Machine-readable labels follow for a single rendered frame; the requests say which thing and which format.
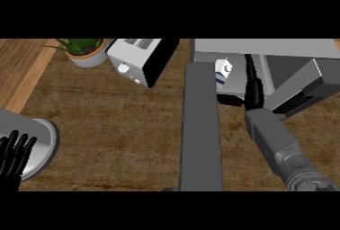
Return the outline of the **green plant in white pot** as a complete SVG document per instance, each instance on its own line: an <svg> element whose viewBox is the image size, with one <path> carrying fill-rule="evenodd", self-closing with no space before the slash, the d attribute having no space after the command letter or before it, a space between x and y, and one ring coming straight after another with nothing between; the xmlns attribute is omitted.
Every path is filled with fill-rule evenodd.
<svg viewBox="0 0 340 230"><path fill-rule="evenodd" d="M65 52L71 62L78 67L94 67L106 60L106 39L56 39L57 46L45 45L47 48Z"/></svg>

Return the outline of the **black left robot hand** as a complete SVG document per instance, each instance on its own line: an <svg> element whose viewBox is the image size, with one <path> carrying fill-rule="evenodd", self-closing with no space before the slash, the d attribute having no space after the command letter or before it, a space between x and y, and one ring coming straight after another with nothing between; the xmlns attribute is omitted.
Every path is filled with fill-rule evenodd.
<svg viewBox="0 0 340 230"><path fill-rule="evenodd" d="M29 160L37 137L13 130L0 138L0 192L19 190L20 175Z"/></svg>

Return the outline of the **grey microwave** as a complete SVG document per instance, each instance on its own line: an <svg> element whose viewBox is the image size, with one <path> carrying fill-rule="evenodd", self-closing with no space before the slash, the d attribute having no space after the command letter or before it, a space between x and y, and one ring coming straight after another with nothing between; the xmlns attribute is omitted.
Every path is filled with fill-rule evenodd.
<svg viewBox="0 0 340 230"><path fill-rule="evenodd" d="M226 77L215 78L220 94L244 96L245 55L252 56L264 91L264 107L281 119L340 93L340 51L331 40L193 39L190 59L232 64Z"/></svg>

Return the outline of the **white toaster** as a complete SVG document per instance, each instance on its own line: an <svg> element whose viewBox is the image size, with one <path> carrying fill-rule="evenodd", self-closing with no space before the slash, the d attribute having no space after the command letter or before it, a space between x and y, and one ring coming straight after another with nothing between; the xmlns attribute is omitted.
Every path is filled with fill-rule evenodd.
<svg viewBox="0 0 340 230"><path fill-rule="evenodd" d="M152 88L177 45L179 38L115 39L106 55L118 75Z"/></svg>

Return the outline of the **grey round metal pot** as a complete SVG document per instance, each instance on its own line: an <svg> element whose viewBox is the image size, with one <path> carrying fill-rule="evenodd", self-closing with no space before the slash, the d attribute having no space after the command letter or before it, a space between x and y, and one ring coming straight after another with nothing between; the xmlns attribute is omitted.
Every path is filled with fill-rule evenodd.
<svg viewBox="0 0 340 230"><path fill-rule="evenodd" d="M47 167L59 149L59 128L47 119L31 119L0 108L0 138L16 130L37 137L20 180L28 181Z"/></svg>

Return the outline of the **white and blue milk carton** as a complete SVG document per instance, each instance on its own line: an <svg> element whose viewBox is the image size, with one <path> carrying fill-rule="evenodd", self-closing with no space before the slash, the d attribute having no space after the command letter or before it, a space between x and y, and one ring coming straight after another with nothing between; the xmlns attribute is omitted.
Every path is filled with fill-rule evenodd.
<svg viewBox="0 0 340 230"><path fill-rule="evenodd" d="M229 60L218 59L215 61L215 85L223 86L229 77L229 73L232 70L232 64L229 63Z"/></svg>

